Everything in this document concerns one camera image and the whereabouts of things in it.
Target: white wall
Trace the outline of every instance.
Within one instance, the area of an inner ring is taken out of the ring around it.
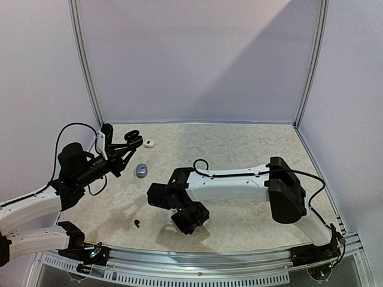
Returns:
[[[330,1],[300,131],[383,286],[383,2]]]
[[[78,5],[107,121],[294,121],[319,0]]]
[[[0,201],[4,201],[50,179],[55,141],[65,124],[82,121],[96,126],[68,1],[1,2],[0,94]],[[61,147],[80,141],[88,148],[92,137],[86,128],[69,128]],[[0,268],[0,286],[22,286],[30,258]]]

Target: vertical metal post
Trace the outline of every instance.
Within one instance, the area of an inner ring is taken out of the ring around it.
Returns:
[[[311,91],[312,83],[314,82],[315,70],[317,69],[319,54],[320,54],[322,41],[323,41],[324,27],[326,24],[326,15],[327,15],[328,6],[329,6],[329,0],[322,0],[321,8],[320,8],[321,10],[319,13],[318,24],[317,24],[317,36],[315,37],[315,41],[314,41],[314,48],[313,48],[312,56],[311,56],[309,74],[306,79],[305,91],[303,92],[303,97],[295,117],[294,126],[296,127],[299,127],[302,122],[303,114],[305,113],[305,108],[306,108],[306,104]]]
[[[71,13],[72,26],[74,32],[74,38],[77,46],[78,57],[80,59],[81,68],[83,70],[85,85],[88,90],[88,95],[90,103],[95,113],[95,117],[99,126],[102,126],[104,120],[102,118],[101,108],[96,96],[95,88],[92,83],[92,78],[90,76],[89,64],[86,57],[83,36],[81,34],[80,18],[78,15],[78,6],[77,0],[69,0],[69,11]]]

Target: beige table surface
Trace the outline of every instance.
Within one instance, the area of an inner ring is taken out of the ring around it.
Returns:
[[[177,167],[191,167],[204,158],[211,169],[254,167],[280,156],[292,169],[315,173],[314,167],[292,126],[258,124],[140,124],[114,125],[114,142],[140,130],[144,139],[156,141],[153,149],[140,147],[122,176],[108,175],[108,186],[98,196],[88,192],[73,208],[62,212],[60,221],[71,221],[88,242],[128,248],[224,252],[250,251],[308,243],[294,225],[272,220],[269,203],[251,200],[207,200],[210,219],[191,236],[181,233],[171,220],[173,211],[149,206],[146,192],[152,182],[167,183]],[[139,163],[148,166],[146,178],[135,176]],[[299,176],[307,195],[321,184]],[[97,192],[104,182],[91,184]],[[326,192],[313,205],[327,222],[338,226]],[[141,222],[140,228],[134,220]]]

